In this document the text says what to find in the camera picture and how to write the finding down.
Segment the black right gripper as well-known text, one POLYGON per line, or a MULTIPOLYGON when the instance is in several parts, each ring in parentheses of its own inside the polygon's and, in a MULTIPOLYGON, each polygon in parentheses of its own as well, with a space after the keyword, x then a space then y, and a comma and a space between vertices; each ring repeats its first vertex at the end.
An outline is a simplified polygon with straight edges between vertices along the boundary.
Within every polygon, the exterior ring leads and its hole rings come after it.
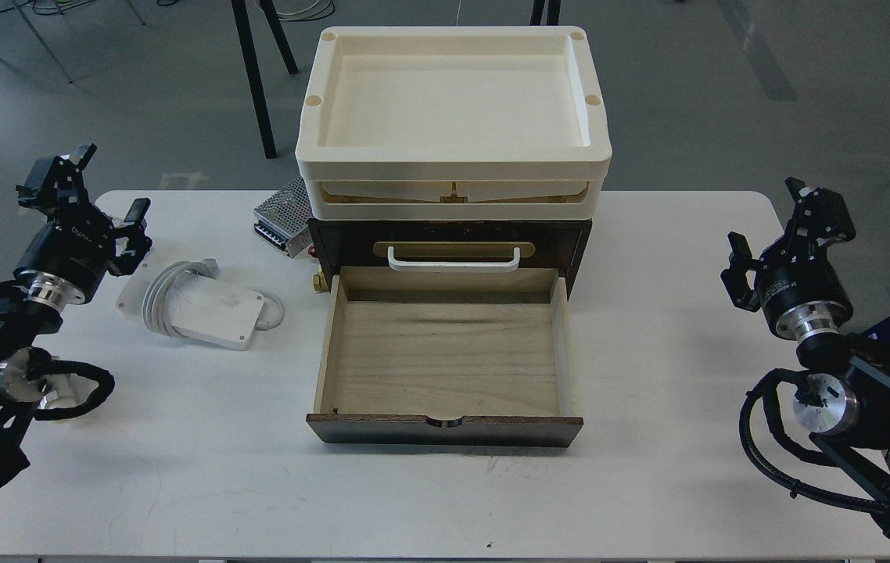
POLYGON ((771 334, 785 341, 806 341, 838 334, 852 317, 852 304, 827 258, 827 247, 849 242, 855 225, 841 195, 785 178, 795 208, 784 234, 756 259, 743 234, 728 232, 730 266, 721 281, 731 302, 762 310, 771 334))

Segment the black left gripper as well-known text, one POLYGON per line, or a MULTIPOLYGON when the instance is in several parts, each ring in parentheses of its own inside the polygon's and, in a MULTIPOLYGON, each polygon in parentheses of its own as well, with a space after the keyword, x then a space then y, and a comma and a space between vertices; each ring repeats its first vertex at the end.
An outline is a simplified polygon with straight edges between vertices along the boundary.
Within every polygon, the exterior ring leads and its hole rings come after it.
POLYGON ((145 235, 148 197, 135 199, 119 225, 88 199, 81 171, 97 149, 95 143, 81 144, 65 156, 41 158, 17 186, 17 203, 48 218, 15 269, 31 302, 91 302, 105 274, 133 274, 152 247, 145 235))

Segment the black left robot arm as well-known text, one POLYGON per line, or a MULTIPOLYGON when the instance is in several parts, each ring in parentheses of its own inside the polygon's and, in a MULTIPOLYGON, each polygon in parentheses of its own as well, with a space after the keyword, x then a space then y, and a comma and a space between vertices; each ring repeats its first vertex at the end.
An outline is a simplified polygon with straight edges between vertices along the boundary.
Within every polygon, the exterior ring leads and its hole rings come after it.
POLYGON ((95 151, 83 144, 40 158, 16 189, 20 206, 41 211, 47 224, 13 278, 0 281, 0 489, 29 467, 20 444, 32 421, 83 416, 115 389, 104 368, 34 345, 60 329, 65 307, 90 303, 106 274, 133 274, 153 245, 145 234, 148 199, 136 199, 116 224, 88 198, 83 170, 95 151))

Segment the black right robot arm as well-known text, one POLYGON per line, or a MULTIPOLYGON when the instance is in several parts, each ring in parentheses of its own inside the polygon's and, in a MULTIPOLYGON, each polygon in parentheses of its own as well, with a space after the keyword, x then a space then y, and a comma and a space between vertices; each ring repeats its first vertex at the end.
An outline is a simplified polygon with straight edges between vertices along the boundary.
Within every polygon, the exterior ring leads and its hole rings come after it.
POLYGON ((742 234, 728 235, 721 281, 738 309, 762 311, 771 334, 798 345, 800 371, 774 368, 748 391, 738 434, 743 452, 792 497, 873 518, 890 539, 890 317, 860 334, 842 334, 853 308, 827 247, 856 235, 834 190, 786 178, 795 208, 784 234, 756 259, 742 234), (759 451, 750 416, 763 406, 774 441, 800 461, 841 469, 867 498, 806 484, 759 451))

